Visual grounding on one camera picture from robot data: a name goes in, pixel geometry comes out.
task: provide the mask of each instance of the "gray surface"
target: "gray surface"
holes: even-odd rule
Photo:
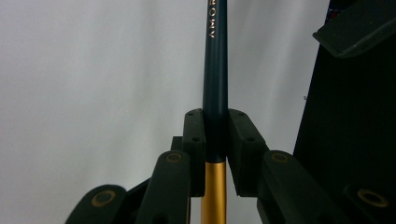
[[[294,148],[328,2],[229,1],[230,107],[271,149]],[[1,223],[63,223],[90,189],[150,176],[201,107],[205,14],[191,0],[0,3]],[[229,223],[260,223],[229,183]]]

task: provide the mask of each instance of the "white cloth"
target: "white cloth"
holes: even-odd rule
[[[0,223],[63,223],[89,190],[151,175],[202,106],[206,4],[0,3]],[[229,106],[271,149],[293,151],[328,4],[229,1]],[[228,223],[261,223],[228,183]]]

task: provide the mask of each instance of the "letter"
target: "letter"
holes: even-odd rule
[[[210,26],[209,29],[215,29],[215,20],[210,20]]]
[[[210,8],[209,9],[209,16],[215,16],[216,15],[216,9],[215,8]]]

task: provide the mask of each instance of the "gold metal tube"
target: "gold metal tube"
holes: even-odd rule
[[[226,224],[226,162],[205,164],[205,196],[201,200],[202,224]]]

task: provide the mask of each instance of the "round joint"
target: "round joint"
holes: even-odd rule
[[[282,153],[275,152],[271,155],[271,159],[276,162],[286,163],[289,161],[289,158]]]
[[[166,156],[166,161],[179,162],[181,161],[181,155],[178,153],[171,153]]]
[[[384,196],[369,189],[359,189],[358,196],[362,201],[374,207],[385,208],[389,206],[389,202]]]
[[[113,202],[116,198],[116,192],[113,190],[107,189],[97,193],[92,198],[92,205],[94,207],[104,207],[109,203]]]

